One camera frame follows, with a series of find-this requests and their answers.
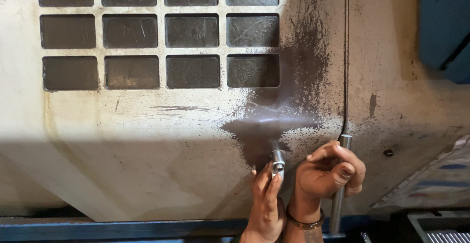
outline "metal grille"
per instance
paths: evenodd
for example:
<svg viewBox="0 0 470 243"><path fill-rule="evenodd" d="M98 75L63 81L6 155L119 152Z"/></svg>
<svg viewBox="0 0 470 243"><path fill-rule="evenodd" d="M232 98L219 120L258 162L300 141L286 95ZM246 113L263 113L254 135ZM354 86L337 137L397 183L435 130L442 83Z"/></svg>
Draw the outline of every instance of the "metal grille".
<svg viewBox="0 0 470 243"><path fill-rule="evenodd" d="M427 233L433 243L470 243L469 233Z"/></svg>

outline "bracelet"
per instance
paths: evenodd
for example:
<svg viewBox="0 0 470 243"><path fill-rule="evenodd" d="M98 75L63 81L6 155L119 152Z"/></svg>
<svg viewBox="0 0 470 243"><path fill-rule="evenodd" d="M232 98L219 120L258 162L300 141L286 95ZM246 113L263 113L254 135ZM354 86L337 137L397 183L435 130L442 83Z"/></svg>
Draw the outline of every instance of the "bracelet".
<svg viewBox="0 0 470 243"><path fill-rule="evenodd" d="M321 208L320 208L320 220L318 220L315 223L307 224L307 223L302 223L302 222L299 222L299 221L295 220L295 218L293 218L291 216L291 214L289 213L289 208L286 209L286 215L287 215L287 220L289 220L289 222L291 222L296 227L298 227L302 230L312 230L312 229L315 229L315 228L319 228L319 227L321 227L321 225L325 221L325 213L323 212L323 209L321 209Z"/></svg>

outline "brown spray paint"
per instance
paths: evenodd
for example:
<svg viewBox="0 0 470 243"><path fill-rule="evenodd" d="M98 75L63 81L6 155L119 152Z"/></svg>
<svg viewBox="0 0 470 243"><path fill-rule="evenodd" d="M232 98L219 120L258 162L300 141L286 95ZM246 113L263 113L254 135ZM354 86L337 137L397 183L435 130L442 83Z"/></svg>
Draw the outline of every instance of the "brown spray paint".
<svg viewBox="0 0 470 243"><path fill-rule="evenodd" d="M321 127L320 84L329 65L328 26L325 0L288 0L281 14L280 28L292 28L293 35L282 40L272 53L280 56L281 83L278 88L250 89L244 118L224 124L243 144L246 163L260 168L269 160L271 142L297 128ZM289 148L280 143L280 148Z"/></svg>

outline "hand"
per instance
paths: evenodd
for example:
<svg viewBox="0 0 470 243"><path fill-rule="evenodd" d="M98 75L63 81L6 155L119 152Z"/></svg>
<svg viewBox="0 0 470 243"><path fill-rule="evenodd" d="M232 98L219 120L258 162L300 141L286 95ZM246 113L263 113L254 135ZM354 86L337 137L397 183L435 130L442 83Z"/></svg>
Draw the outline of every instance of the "hand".
<svg viewBox="0 0 470 243"><path fill-rule="evenodd" d="M312 223L320 218L320 198L331 199L345 186L344 197L362 190L366 166L350 150L330 141L307 156L297 167L296 185L289 213L297 221Z"/></svg>
<svg viewBox="0 0 470 243"><path fill-rule="evenodd" d="M287 222L284 202L277 197L281 188L281 176L276 174L271 181L271 166L268 163L261 173L253 170L250 190L253 193L248 226L240 238L240 243L274 243Z"/></svg>

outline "fingernail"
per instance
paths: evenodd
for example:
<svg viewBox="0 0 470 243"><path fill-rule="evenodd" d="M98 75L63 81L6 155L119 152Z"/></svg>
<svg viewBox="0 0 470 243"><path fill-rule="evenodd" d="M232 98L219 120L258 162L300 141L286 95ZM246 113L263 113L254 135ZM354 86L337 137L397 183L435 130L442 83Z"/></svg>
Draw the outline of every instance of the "fingernail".
<svg viewBox="0 0 470 243"><path fill-rule="evenodd" d="M350 171L346 167L342 168L341 172L343 173L343 176L348 177L348 178L351 177L351 175L353 174L352 171Z"/></svg>

